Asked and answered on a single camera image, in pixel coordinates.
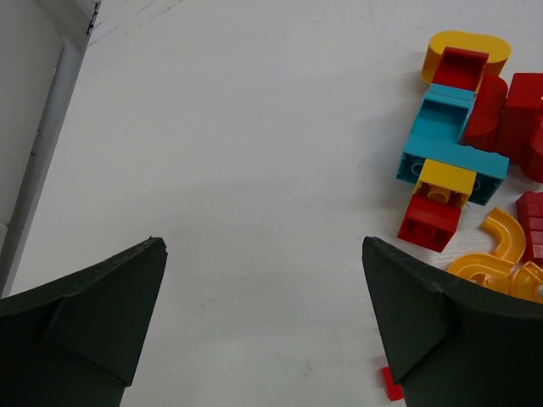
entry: red block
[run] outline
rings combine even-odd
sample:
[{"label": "red block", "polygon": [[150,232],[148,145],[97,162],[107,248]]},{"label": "red block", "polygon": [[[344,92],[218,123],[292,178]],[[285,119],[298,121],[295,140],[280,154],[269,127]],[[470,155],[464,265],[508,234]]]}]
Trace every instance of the red block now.
[{"label": "red block", "polygon": [[543,192],[528,191],[517,199],[517,215],[521,223],[529,217],[543,218]]},{"label": "red block", "polygon": [[494,151],[506,96],[507,83],[500,76],[483,76],[479,94],[464,131],[463,145],[488,152]]},{"label": "red block", "polygon": [[441,253],[456,232],[461,212],[446,203],[413,195],[398,238]]},{"label": "red block", "polygon": [[390,368],[384,367],[381,369],[381,374],[384,379],[384,391],[387,393],[387,397],[390,401],[402,400],[404,398],[404,392],[401,390],[399,384],[394,384],[394,379],[392,378],[392,372]]},{"label": "red block", "polygon": [[445,47],[432,82],[475,91],[488,58],[487,53]]},{"label": "red block", "polygon": [[543,130],[534,131],[530,136],[520,168],[530,180],[543,182]]},{"label": "red block", "polygon": [[523,224],[523,229],[526,234],[526,251],[523,260],[543,265],[543,231],[531,231],[525,224]]},{"label": "red block", "polygon": [[524,160],[524,149],[540,126],[538,115],[542,96],[543,74],[519,73],[513,76],[495,145],[495,151],[509,157],[512,163]]},{"label": "red block", "polygon": [[543,192],[525,192],[517,200],[517,214],[526,235],[524,261],[543,265]]}]

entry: white surface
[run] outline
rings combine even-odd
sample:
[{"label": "white surface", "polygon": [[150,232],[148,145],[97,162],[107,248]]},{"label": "white surface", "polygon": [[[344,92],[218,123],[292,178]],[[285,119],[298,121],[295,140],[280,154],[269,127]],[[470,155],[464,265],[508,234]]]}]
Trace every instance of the white surface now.
[{"label": "white surface", "polygon": [[428,39],[479,31],[543,70],[541,2],[108,0],[14,293],[162,236],[167,275],[124,406],[381,406],[361,270],[377,235],[436,265],[537,188],[512,169],[442,255],[395,239]]},{"label": "white surface", "polygon": [[31,0],[2,0],[0,38],[0,225],[7,225],[31,156],[62,41]]}]

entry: orange curved block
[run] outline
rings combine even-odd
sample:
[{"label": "orange curved block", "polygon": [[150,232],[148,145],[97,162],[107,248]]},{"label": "orange curved block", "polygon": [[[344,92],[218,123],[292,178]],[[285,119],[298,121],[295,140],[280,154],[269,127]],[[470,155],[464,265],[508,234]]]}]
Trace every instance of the orange curved block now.
[{"label": "orange curved block", "polygon": [[536,263],[529,261],[511,276],[509,295],[543,304],[543,298],[538,291],[541,285],[543,285],[543,270]]},{"label": "orange curved block", "polygon": [[471,253],[459,257],[449,272],[498,293],[509,293],[509,272],[515,264],[492,254]]},{"label": "orange curved block", "polygon": [[523,227],[513,216],[500,208],[492,209],[481,225],[497,241],[492,255],[514,264],[523,257],[526,236]]},{"label": "orange curved block", "polygon": [[509,274],[526,249],[524,230],[507,212],[494,208],[481,225],[497,241],[492,254],[465,254],[449,266],[451,274],[475,282],[498,293],[511,290]]},{"label": "orange curved block", "polygon": [[465,31],[441,31],[430,38],[421,77],[426,83],[432,83],[435,71],[445,47],[454,47],[489,54],[484,67],[484,74],[499,75],[506,64],[511,47],[497,36],[485,36]]}]

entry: plastic block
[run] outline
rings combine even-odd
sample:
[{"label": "plastic block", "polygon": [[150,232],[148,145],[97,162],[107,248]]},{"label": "plastic block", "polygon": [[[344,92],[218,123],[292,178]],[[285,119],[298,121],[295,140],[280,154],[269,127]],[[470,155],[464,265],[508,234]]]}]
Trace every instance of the plastic block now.
[{"label": "plastic block", "polygon": [[543,218],[528,217],[520,220],[525,231],[543,231]]},{"label": "plastic block", "polygon": [[543,192],[525,192],[517,200],[517,217],[526,236],[524,261],[543,265]]},{"label": "plastic block", "polygon": [[512,78],[495,145],[497,153],[520,163],[530,136],[539,128],[543,74],[519,73]]},{"label": "plastic block", "polygon": [[484,218],[481,228],[497,242],[492,255],[516,264],[526,249],[524,230],[520,223],[500,208],[492,209]]},{"label": "plastic block", "polygon": [[530,180],[543,182],[543,130],[534,131],[530,136],[520,168]]},{"label": "plastic block", "polygon": [[461,209],[413,195],[398,238],[441,253],[454,236]]},{"label": "plastic block", "polygon": [[467,122],[462,144],[492,152],[507,96],[507,83],[495,75],[485,75],[472,113]]},{"label": "plastic block", "polygon": [[418,177],[415,194],[463,208],[472,194],[476,176],[476,172],[427,159]]},{"label": "plastic block", "polygon": [[543,217],[543,192],[528,191],[517,199],[517,216],[521,222],[529,217]]},{"label": "plastic block", "polygon": [[543,284],[543,270],[537,264],[527,262],[514,272],[510,280],[509,295],[543,304],[543,298],[538,294],[538,288]]},{"label": "plastic block", "polygon": [[390,401],[402,400],[404,398],[404,393],[401,390],[399,384],[394,384],[394,379],[392,378],[392,372],[390,368],[384,367],[381,369],[381,374],[383,375],[384,380],[384,391],[387,393],[387,397]]},{"label": "plastic block", "polygon": [[477,173],[469,201],[485,205],[507,175],[509,160],[469,146],[451,144],[432,137],[411,134],[404,146],[396,178],[417,183],[424,160],[433,159]]},{"label": "plastic block", "polygon": [[543,244],[534,242],[532,233],[529,231],[526,234],[526,251],[523,259],[524,261],[533,261],[538,265],[543,265]]},{"label": "plastic block", "polygon": [[467,91],[466,89],[459,89],[457,87],[439,85],[437,83],[432,83],[428,92],[435,93],[438,95],[450,96],[451,98],[460,98],[473,101],[475,98],[475,92]]},{"label": "plastic block", "polygon": [[484,73],[490,75],[499,75],[511,54],[509,44],[497,36],[485,36],[465,31],[438,32],[430,38],[421,70],[421,77],[428,84],[434,78],[445,47],[489,54]]},{"label": "plastic block", "polygon": [[511,288],[509,273],[526,249],[523,228],[515,218],[499,208],[490,211],[482,228],[497,241],[492,254],[465,254],[453,261],[448,271],[498,293],[508,294]]},{"label": "plastic block", "polygon": [[432,82],[475,91],[488,58],[487,53],[445,47]]},{"label": "plastic block", "polygon": [[411,133],[458,144],[473,107],[473,99],[426,92]]}]

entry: blue block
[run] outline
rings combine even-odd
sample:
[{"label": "blue block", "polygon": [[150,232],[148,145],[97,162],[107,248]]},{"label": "blue block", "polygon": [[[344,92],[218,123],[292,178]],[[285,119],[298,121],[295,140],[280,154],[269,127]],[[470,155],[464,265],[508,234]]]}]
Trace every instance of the blue block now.
[{"label": "blue block", "polygon": [[[433,92],[434,85],[424,94],[411,133],[458,144],[473,109],[473,92],[441,86]],[[458,94],[471,93],[471,98],[459,98]]]},{"label": "blue block", "polygon": [[492,198],[505,180],[509,165],[509,159],[498,153],[487,153],[437,138],[411,134],[404,146],[396,178],[416,183],[426,159],[477,172],[469,201],[479,205],[486,205]]},{"label": "blue block", "polygon": [[466,89],[460,89],[459,87],[445,86],[437,83],[430,85],[428,92],[438,95],[449,96],[451,98],[465,99],[471,102],[475,100],[475,92],[468,91]]}]

